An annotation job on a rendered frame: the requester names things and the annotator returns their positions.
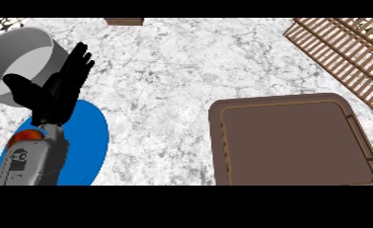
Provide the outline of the brown tray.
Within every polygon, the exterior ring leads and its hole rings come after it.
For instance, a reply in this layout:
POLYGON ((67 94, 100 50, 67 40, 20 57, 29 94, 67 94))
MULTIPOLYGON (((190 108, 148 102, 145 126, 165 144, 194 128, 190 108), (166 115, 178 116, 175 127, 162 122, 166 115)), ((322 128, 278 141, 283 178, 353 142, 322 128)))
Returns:
POLYGON ((219 186, 373 186, 373 146, 339 95, 218 100, 207 120, 219 186))

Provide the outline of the small brown wooden block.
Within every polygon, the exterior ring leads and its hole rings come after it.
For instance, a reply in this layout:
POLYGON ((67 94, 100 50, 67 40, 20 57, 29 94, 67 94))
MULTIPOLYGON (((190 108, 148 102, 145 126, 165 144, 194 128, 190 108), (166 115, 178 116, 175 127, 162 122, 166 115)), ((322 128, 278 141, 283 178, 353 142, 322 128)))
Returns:
POLYGON ((144 18, 103 18, 109 26, 142 26, 144 18))

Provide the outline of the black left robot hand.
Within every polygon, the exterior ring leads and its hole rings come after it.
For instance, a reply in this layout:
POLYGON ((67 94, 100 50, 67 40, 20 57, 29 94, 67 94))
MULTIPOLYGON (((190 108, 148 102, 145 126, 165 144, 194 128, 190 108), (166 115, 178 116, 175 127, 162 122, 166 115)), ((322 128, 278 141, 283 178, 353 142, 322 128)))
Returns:
POLYGON ((5 74, 2 82, 10 88, 14 102, 32 111, 32 126, 63 125, 72 115, 79 89, 86 79, 94 61, 86 45, 79 42, 66 58, 61 70, 55 72, 44 86, 19 74, 5 74))

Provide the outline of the blue round plate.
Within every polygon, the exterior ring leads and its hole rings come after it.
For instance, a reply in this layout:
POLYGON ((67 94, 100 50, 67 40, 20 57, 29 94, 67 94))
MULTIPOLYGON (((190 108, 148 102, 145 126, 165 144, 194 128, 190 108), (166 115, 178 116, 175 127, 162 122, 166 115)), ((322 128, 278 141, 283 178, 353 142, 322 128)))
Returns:
MULTIPOLYGON (((27 129, 29 125, 27 118, 19 131, 27 129)), ((89 186, 103 165, 109 142, 107 122, 92 103, 76 101, 61 131, 67 141, 67 152, 55 186, 89 186)), ((5 148, 0 157, 1 164, 4 153, 5 148)))

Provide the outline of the brown wooden tiered shelf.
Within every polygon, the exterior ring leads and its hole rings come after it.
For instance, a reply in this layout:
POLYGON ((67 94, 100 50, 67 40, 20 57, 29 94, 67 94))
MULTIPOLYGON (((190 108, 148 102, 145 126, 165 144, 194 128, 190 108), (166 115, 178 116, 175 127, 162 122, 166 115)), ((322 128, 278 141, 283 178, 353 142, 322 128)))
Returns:
POLYGON ((284 37, 373 109, 373 18, 293 18, 284 37))

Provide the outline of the grey metal pot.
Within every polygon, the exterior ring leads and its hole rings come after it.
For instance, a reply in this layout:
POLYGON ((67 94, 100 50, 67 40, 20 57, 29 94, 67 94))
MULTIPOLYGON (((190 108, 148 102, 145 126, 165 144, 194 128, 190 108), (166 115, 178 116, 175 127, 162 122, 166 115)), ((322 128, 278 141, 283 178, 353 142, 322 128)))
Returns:
POLYGON ((20 28, 0 35, 0 104, 19 108, 11 91, 1 78, 19 74, 44 86, 50 76, 60 71, 67 52, 47 32, 20 28))

